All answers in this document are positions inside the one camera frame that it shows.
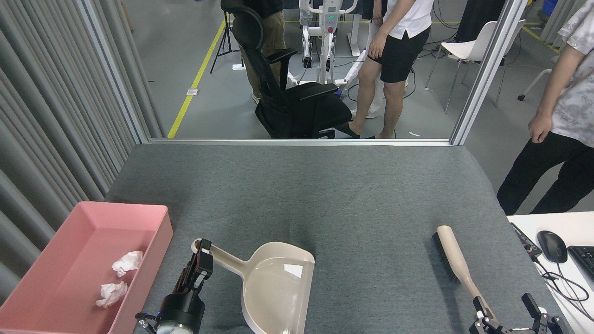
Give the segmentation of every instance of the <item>chair leg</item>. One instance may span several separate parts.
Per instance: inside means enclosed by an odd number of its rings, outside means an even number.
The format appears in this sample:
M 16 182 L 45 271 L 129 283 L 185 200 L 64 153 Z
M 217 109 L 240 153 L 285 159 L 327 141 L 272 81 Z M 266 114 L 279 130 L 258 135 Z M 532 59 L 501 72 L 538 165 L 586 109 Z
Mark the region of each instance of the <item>chair leg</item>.
M 460 84 L 464 84 L 464 81 L 466 80 L 466 76 L 468 75 L 469 71 L 470 71 L 470 66 L 467 66 L 466 72 L 464 72 L 464 76 L 462 77 L 462 82 L 460 82 Z
M 505 61 L 505 57 L 503 57 L 503 73 L 501 75 L 501 81 L 499 82 L 499 90 L 497 90 L 497 98 L 495 99 L 495 108 L 497 108 L 497 103 L 499 102 L 499 94 L 501 94 L 501 86 L 503 86 L 503 78 L 505 77 L 505 68 L 507 67 L 507 62 Z
M 454 75 L 454 82 L 451 83 L 450 95 L 447 97 L 447 104 L 445 105 L 444 114 L 447 114 L 447 108 L 450 106 L 451 94 L 454 92 L 454 85 L 456 85 L 456 78 L 458 77 L 458 72 L 460 71 L 460 64 L 462 64 L 462 60 L 458 60 L 458 67 L 456 68 L 456 74 Z
M 429 72 L 429 78 L 427 78 L 427 83 L 425 85 L 425 89 L 427 89 L 427 87 L 429 86 L 429 80 L 431 80 L 431 74 L 433 74 L 433 70 L 435 69 L 435 66 L 437 65 L 437 60 L 440 57 L 440 53 L 441 53 L 441 44 L 440 44 L 439 50 L 437 50 L 437 57 L 435 57 L 435 62 L 433 63 L 433 68 L 431 69 L 431 72 Z

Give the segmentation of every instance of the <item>gray curtain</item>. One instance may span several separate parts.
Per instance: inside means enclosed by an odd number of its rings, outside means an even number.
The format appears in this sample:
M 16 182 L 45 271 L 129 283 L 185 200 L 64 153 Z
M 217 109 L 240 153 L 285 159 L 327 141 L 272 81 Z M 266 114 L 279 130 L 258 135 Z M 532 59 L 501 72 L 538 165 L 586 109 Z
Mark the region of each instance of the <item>gray curtain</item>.
M 541 39 L 556 48 L 562 49 L 565 43 L 563 43 L 557 32 L 584 3 L 586 3 L 586 0 L 559 0 L 542 30 Z
M 0 1 L 0 301 L 164 131 L 114 0 Z

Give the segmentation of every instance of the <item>crumpled tissue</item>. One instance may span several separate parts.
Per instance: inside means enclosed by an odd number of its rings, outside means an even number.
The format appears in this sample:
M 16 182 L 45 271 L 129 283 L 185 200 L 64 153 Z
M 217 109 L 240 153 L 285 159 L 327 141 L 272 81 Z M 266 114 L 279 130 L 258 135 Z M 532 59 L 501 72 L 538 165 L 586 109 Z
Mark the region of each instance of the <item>crumpled tissue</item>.
M 113 263 L 112 269 L 118 272 L 118 277 L 126 275 L 129 270 L 138 269 L 140 262 L 143 260 L 142 251 L 131 251 L 122 256 L 121 259 Z
M 128 284 L 125 282 L 102 284 L 101 297 L 104 299 L 96 301 L 95 304 L 99 307 L 108 308 L 122 298 L 126 292 L 128 292 Z

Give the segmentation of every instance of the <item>office chair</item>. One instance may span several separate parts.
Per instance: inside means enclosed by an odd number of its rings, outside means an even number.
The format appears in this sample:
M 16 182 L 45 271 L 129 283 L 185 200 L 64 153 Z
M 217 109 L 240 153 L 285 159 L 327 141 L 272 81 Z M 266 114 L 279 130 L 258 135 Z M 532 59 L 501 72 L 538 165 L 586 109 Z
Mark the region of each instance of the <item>office chair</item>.
M 503 85 L 503 77 L 505 76 L 505 68 L 507 66 L 507 63 L 505 61 L 505 55 L 510 51 L 511 45 L 512 45 L 514 39 L 516 39 L 516 36 L 518 35 L 518 33 L 520 32 L 520 29 L 524 25 L 524 22 L 526 22 L 526 20 L 518 21 L 518 23 L 516 24 L 516 29 L 514 31 L 514 34 L 512 35 L 514 37 L 509 41 L 509 43 L 507 44 L 507 47 L 505 49 L 505 52 L 503 53 L 503 55 L 504 55 L 503 56 L 503 74 L 501 75 L 501 81 L 499 82 L 499 90 L 497 91 L 495 107 L 497 107 L 497 102 L 499 101 L 499 94 L 501 93 L 501 86 Z M 481 32 L 479 32 L 479 35 L 476 38 L 476 40 L 471 40 L 470 42 L 463 42 L 463 43 L 443 42 L 442 44 L 440 44 L 440 48 L 439 48 L 439 51 L 437 52 L 437 55 L 439 56 L 441 49 L 443 48 L 450 53 L 450 55 L 448 55 L 448 58 L 455 59 L 458 62 L 458 67 L 456 68 L 456 73 L 454 75 L 454 81 L 451 84 L 450 95 L 448 96 L 447 103 L 445 105 L 445 113 L 446 114 L 447 114 L 447 108 L 450 106 L 451 94 L 454 91 L 454 85 L 456 84 L 456 78 L 458 77 L 458 71 L 460 70 L 460 65 L 468 64 L 469 62 L 481 62 L 482 61 L 482 58 L 486 52 L 486 48 L 489 45 L 489 41 L 491 40 L 491 36 L 493 36 L 493 31 L 495 30 L 495 25 L 497 25 L 496 21 L 490 21 L 490 22 L 485 23 L 485 25 L 481 29 Z M 439 59 L 439 58 L 435 57 L 435 63 L 433 64 L 433 68 L 431 69 L 431 72 L 429 73 L 429 78 L 427 79 L 427 84 L 425 85 L 425 88 L 427 88 L 429 86 L 429 80 L 431 80 L 431 74 L 433 74 L 435 65 L 437 65 L 437 59 Z
M 262 53 L 262 19 L 243 0 L 222 0 L 221 8 L 235 16 L 232 32 L 247 54 L 260 80 L 262 98 L 256 107 L 258 120 L 272 138 L 334 138 L 329 129 L 350 121 L 349 108 L 334 94 L 334 84 L 305 83 L 286 89 L 289 59 L 297 53 L 285 49 L 266 57 Z M 280 62 L 280 84 L 270 64 Z

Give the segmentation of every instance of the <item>pink tray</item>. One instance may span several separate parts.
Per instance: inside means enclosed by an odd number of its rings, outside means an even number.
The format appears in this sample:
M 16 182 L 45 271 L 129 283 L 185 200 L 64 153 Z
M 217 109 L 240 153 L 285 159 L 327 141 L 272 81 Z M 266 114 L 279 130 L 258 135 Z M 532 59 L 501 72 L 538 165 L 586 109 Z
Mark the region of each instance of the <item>pink tray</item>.
M 172 236 L 166 206 L 78 203 L 0 308 L 0 332 L 131 333 Z M 144 253 L 140 267 L 118 278 L 112 264 L 136 250 Z M 96 306 L 101 284 L 120 281 L 126 296 Z

